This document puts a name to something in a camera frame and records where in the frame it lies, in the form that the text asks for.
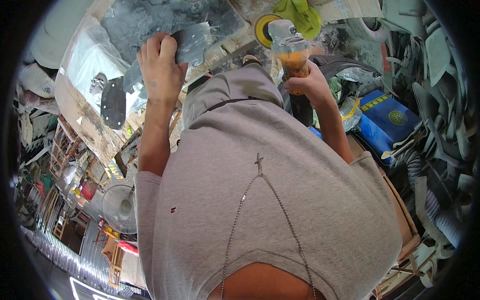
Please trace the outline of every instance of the gray t-shirt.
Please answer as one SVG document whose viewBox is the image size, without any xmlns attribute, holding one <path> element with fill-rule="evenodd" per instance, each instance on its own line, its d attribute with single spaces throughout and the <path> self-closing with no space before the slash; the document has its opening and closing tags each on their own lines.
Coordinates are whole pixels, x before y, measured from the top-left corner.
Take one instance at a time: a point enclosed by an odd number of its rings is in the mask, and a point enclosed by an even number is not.
<svg viewBox="0 0 480 300">
<path fill-rule="evenodd" d="M 138 245 L 152 298 L 203 300 L 221 282 L 240 200 L 258 173 L 257 153 L 303 244 L 315 287 L 327 300 L 365 298 L 402 246 L 371 154 L 348 165 L 291 115 L 259 100 L 201 115 L 182 132 L 163 177 L 137 174 Z M 243 203 L 227 276 L 255 262 L 309 282 L 285 215 L 262 178 Z"/>
</svg>

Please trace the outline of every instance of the gray flexible duct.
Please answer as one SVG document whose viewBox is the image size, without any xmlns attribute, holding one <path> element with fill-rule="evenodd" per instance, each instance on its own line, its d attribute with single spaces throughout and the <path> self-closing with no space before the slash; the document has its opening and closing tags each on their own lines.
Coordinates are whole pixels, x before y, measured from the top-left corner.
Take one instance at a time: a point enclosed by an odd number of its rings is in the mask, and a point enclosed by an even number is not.
<svg viewBox="0 0 480 300">
<path fill-rule="evenodd" d="M 414 149 L 409 149 L 403 156 L 407 165 L 408 182 L 413 191 L 415 191 L 415 178 L 421 176 L 423 168 L 420 155 Z M 450 243 L 457 248 L 462 237 L 462 226 L 460 220 L 451 212 L 444 210 L 438 204 L 438 200 L 433 192 L 427 189 L 427 198 L 425 200 L 425 212 L 430 221 L 440 230 Z"/>
</svg>

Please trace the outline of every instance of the yellow rag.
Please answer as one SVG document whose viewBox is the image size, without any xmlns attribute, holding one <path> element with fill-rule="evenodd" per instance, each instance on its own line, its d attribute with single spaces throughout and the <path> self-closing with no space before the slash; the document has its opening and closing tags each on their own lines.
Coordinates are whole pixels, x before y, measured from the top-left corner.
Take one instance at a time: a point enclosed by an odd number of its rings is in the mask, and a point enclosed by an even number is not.
<svg viewBox="0 0 480 300">
<path fill-rule="evenodd" d="M 273 9 L 283 19 L 292 21 L 304 38 L 313 38 L 320 33 L 320 16 L 307 0 L 281 0 Z"/>
</svg>

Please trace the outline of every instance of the angle grinder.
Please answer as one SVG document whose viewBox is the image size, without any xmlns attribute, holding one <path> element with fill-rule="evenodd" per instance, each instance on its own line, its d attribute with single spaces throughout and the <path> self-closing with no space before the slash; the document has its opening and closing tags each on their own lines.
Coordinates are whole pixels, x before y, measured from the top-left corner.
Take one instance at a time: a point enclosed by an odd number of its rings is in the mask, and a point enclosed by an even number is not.
<svg viewBox="0 0 480 300">
<path fill-rule="evenodd" d="M 255 22 L 255 38 L 261 46 L 271 49 L 280 58 L 285 80 L 308 76 L 310 44 L 290 20 L 284 20 L 276 14 L 261 16 Z M 293 116 L 305 126 L 311 126 L 313 109 L 304 92 L 293 90 L 289 96 Z"/>
</svg>

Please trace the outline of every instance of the man's right hand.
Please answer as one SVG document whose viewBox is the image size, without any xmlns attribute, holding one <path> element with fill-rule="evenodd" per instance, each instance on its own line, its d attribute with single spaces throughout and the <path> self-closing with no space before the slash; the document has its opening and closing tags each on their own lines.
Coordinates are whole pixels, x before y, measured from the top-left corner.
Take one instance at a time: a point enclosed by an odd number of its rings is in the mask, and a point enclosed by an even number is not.
<svg viewBox="0 0 480 300">
<path fill-rule="evenodd" d="M 188 64 L 177 65 L 175 52 L 177 41 L 166 32 L 159 32 L 149 38 L 137 53 L 142 71 L 148 102 L 174 109 L 185 81 Z"/>
<path fill-rule="evenodd" d="M 307 60 L 309 75 L 305 78 L 290 77 L 284 88 L 291 91 L 299 89 L 305 93 L 313 108 L 320 107 L 325 103 L 335 103 L 328 82 L 318 69 L 318 66 L 311 60 Z"/>
</svg>

